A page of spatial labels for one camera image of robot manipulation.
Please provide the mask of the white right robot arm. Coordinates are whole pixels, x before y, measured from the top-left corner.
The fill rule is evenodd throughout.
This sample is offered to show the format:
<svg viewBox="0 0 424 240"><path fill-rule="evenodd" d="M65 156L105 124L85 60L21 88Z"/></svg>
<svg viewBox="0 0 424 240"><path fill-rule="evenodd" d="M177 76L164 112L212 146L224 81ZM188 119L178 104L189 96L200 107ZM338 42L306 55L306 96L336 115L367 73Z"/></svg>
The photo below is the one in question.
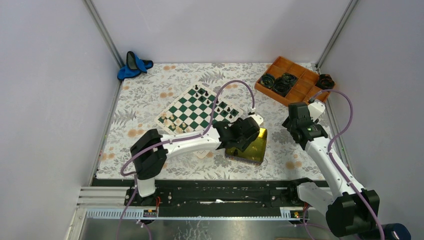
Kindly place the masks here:
<svg viewBox="0 0 424 240"><path fill-rule="evenodd" d="M315 208L325 216L332 234L339 238L376 230L380 198L375 190L365 189L331 149L329 135L315 121L319 116L313 112L316 105L322 102L289 104L288 117L282 126L314 160L331 192L309 178L300 178L290 184L287 201L293 206L306 203Z"/></svg>

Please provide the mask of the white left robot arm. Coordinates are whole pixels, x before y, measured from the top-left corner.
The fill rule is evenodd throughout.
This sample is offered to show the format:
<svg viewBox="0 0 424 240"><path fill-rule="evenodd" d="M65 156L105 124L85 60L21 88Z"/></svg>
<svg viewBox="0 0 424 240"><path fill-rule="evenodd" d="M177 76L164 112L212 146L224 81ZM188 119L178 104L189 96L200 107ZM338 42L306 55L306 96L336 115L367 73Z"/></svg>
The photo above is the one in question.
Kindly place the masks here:
<svg viewBox="0 0 424 240"><path fill-rule="evenodd" d="M159 134L148 130L131 148L136 173L136 199L144 206L155 200L155 177L166 160L200 151L236 148L244 151L256 140L264 119L258 115L234 122L217 121L210 128L182 134Z"/></svg>

